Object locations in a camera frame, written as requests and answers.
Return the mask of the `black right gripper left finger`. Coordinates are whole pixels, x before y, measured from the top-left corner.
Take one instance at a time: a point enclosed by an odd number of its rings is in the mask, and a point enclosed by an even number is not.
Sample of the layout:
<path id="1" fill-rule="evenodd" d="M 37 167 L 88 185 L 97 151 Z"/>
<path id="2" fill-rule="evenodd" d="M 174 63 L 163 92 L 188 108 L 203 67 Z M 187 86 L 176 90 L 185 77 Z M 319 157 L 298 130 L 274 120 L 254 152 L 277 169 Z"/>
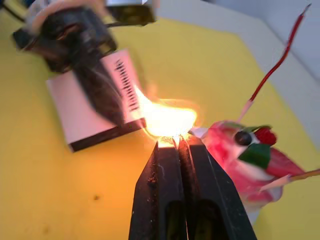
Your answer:
<path id="1" fill-rule="evenodd" d="M 130 240 L 186 240 L 185 196 L 174 141 L 157 141 L 134 189 Z"/>

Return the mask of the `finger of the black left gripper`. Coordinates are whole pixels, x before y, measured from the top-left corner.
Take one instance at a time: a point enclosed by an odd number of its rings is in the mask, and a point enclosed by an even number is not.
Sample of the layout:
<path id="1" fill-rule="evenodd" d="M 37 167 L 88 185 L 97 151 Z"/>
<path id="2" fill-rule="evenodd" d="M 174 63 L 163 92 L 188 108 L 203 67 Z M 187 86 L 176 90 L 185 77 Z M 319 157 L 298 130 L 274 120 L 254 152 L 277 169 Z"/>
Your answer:
<path id="1" fill-rule="evenodd" d="M 102 64 L 77 64 L 73 71 L 94 110 L 111 123 L 120 125 L 121 93 Z"/>
<path id="2" fill-rule="evenodd" d="M 122 95 L 100 59 L 93 59 L 88 67 L 88 92 L 98 114 L 115 124 L 125 122 Z"/>

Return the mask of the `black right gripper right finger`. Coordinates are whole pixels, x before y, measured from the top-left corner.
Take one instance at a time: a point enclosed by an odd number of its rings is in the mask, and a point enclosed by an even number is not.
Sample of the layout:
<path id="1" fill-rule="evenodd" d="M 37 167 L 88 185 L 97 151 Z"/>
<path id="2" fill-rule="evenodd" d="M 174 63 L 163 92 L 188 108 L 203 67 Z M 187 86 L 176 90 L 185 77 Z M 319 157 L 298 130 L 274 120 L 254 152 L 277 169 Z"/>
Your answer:
<path id="1" fill-rule="evenodd" d="M 179 137 L 187 235 L 190 240 L 255 240 L 236 187 L 203 142 Z"/>

